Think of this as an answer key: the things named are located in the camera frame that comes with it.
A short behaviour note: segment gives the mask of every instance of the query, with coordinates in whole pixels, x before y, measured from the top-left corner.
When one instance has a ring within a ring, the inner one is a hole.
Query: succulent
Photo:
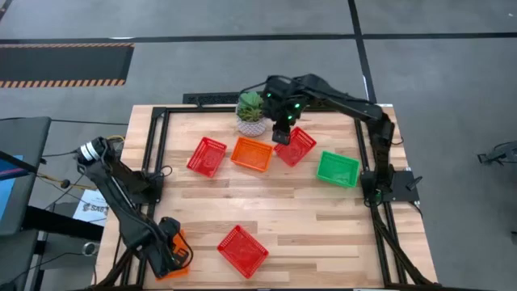
[[[257,122],[262,119],[263,100],[257,92],[246,92],[239,96],[237,116],[247,122]]]

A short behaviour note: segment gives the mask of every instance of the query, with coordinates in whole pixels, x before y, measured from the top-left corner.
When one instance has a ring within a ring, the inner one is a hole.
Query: paper sheet
[[[74,219],[104,226],[109,207],[99,190],[85,190],[81,200],[75,209]]]

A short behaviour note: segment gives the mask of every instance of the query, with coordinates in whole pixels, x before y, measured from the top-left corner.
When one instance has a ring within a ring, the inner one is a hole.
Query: potted plant
[[[263,100],[257,92],[244,92],[239,95],[237,104],[237,129],[247,137],[257,137],[266,131],[262,115]]]

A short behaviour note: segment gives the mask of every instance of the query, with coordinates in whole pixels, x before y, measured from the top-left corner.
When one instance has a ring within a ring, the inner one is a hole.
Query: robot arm
[[[77,150],[78,171],[97,186],[120,223],[126,247],[146,258],[157,278],[186,267],[191,254],[183,249],[173,252],[173,238],[180,224],[164,217],[157,225],[137,211],[133,201],[154,202],[153,193],[162,190],[163,177],[131,171],[115,155],[110,143],[98,137]]]
[[[363,121],[376,162],[373,176],[363,183],[367,199],[375,199],[376,192],[391,192],[394,169],[389,163],[389,149],[395,125],[382,108],[364,99],[357,99],[332,88],[325,80],[314,74],[293,79],[270,76],[262,93],[263,114],[275,121],[273,141],[288,145],[290,126],[300,119],[308,105],[323,105],[350,117]]]

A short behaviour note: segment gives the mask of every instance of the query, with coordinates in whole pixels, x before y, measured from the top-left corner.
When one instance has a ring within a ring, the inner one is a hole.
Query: plastic basket
[[[314,146],[316,141],[301,128],[296,127],[291,131],[289,145],[278,144],[275,146],[275,152],[285,163],[294,167]]]
[[[246,278],[257,271],[269,251],[248,234],[242,226],[235,226],[217,250]]]
[[[212,178],[225,156],[226,145],[203,137],[188,161],[187,168]]]
[[[342,187],[355,187],[359,175],[359,161],[324,150],[317,167],[317,177]]]
[[[273,147],[271,145],[239,137],[233,149],[231,161],[251,169],[264,172],[269,167]]]

